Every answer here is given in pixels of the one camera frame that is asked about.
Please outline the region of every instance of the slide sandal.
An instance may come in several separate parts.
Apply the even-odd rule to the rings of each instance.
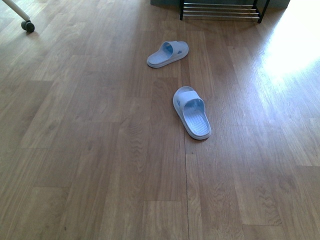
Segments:
[[[192,138],[203,140],[211,135],[205,103],[195,90],[189,86],[179,88],[173,96],[173,106]]]
[[[184,41],[165,41],[157,52],[148,57],[146,63],[152,68],[161,68],[184,58],[188,52],[188,44]]]

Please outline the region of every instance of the laminate flooring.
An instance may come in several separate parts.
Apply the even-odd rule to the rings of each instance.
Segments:
[[[319,240],[320,28],[149,0],[0,1],[0,239]],[[147,66],[164,41],[189,54]],[[172,104],[205,102],[192,139]]]

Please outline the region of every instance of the sunlight on floor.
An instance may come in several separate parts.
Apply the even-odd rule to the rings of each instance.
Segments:
[[[281,85],[282,77],[302,71],[320,58],[320,27],[315,0],[291,0],[276,26],[266,49],[265,70],[274,83]]]

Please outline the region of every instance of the caster wheel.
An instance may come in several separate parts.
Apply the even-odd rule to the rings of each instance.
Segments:
[[[31,23],[31,21],[23,21],[21,23],[21,27],[23,30],[26,30],[28,33],[32,33],[35,30],[35,25]]]

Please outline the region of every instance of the wall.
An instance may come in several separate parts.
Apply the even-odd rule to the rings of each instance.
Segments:
[[[180,0],[151,0],[152,5],[179,5]],[[189,0],[192,3],[208,3],[208,4],[249,4],[252,5],[253,0]],[[270,8],[285,9],[290,0],[271,0]],[[265,0],[258,0],[258,6],[263,6]]]

